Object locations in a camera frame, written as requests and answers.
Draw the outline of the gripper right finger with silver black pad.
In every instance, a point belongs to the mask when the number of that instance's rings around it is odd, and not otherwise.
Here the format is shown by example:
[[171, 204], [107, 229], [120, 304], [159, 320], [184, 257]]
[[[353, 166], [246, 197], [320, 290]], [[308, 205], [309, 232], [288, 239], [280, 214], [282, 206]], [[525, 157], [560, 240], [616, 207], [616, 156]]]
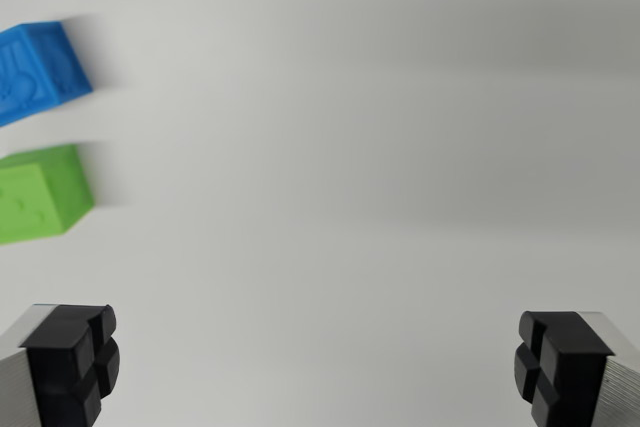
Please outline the gripper right finger with silver black pad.
[[525, 311], [518, 330], [514, 378], [536, 425], [639, 424], [639, 348], [604, 314]]

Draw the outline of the gripper left finger with silver black pad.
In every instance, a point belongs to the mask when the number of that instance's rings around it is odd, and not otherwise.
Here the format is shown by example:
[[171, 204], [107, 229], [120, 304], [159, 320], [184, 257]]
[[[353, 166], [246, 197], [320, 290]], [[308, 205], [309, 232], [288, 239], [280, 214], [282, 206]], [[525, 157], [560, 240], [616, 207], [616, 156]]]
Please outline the gripper left finger with silver black pad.
[[89, 427], [116, 385], [109, 305], [30, 306], [1, 333], [1, 424]]

